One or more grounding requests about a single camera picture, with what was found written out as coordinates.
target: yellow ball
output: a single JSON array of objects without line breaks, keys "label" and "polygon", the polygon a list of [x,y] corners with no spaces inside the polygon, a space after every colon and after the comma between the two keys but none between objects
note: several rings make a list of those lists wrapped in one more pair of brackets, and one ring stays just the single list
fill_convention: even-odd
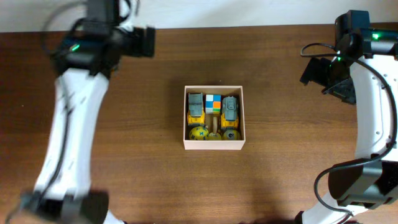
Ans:
[{"label": "yellow ball", "polygon": [[195,127],[189,132],[189,140],[209,140],[209,131],[205,127]]},{"label": "yellow ball", "polygon": [[226,130],[223,135],[223,140],[241,140],[241,133],[237,130]]}]

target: wooden table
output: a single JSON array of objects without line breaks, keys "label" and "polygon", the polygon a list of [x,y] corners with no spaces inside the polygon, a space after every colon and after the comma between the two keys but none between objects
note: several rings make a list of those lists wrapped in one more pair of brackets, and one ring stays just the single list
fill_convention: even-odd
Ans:
[{"label": "wooden table", "polygon": [[[124,57],[111,79],[93,145],[93,188],[107,189],[110,209],[131,223],[283,223],[309,209],[315,177],[353,159],[357,132],[355,106],[299,82],[308,63],[299,50],[312,42],[333,43],[333,26],[159,30],[156,57]],[[0,34],[0,49],[3,219],[41,170],[55,72],[37,33]],[[184,151],[185,85],[243,86],[242,151]],[[326,178],[320,185],[324,194]],[[395,203],[357,218],[398,223],[397,212]]]}]

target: rubik's cube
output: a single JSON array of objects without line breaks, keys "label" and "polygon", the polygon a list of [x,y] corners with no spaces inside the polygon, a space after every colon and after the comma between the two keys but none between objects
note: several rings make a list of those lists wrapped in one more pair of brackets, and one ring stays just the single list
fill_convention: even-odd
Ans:
[{"label": "rubik's cube", "polygon": [[219,114],[221,111],[221,95],[206,95],[206,114]]}]

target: toy truck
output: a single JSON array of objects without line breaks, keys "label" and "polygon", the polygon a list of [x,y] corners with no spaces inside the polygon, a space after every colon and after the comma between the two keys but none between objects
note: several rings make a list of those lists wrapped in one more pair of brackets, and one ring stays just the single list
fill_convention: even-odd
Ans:
[{"label": "toy truck", "polygon": [[221,129],[237,129],[239,126],[238,99],[229,96],[223,99]]},{"label": "toy truck", "polygon": [[203,94],[188,94],[188,126],[204,126],[205,110],[203,108]]}]

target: open box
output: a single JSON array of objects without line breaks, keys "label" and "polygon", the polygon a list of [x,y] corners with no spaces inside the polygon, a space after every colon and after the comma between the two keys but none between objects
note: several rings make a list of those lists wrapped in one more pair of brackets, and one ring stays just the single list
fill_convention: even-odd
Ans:
[{"label": "open box", "polygon": [[[235,141],[195,141],[189,140],[188,134],[190,127],[187,124],[188,113],[188,93],[203,93],[214,94],[221,96],[235,96],[239,101],[239,127],[241,133],[241,140]],[[244,106],[243,106],[243,88],[242,86],[185,86],[184,93],[184,128],[183,128],[183,142],[185,150],[189,149],[207,149],[207,150],[241,150],[246,142],[246,134],[244,129]],[[205,124],[211,125],[208,119],[208,114],[205,116]]]}]

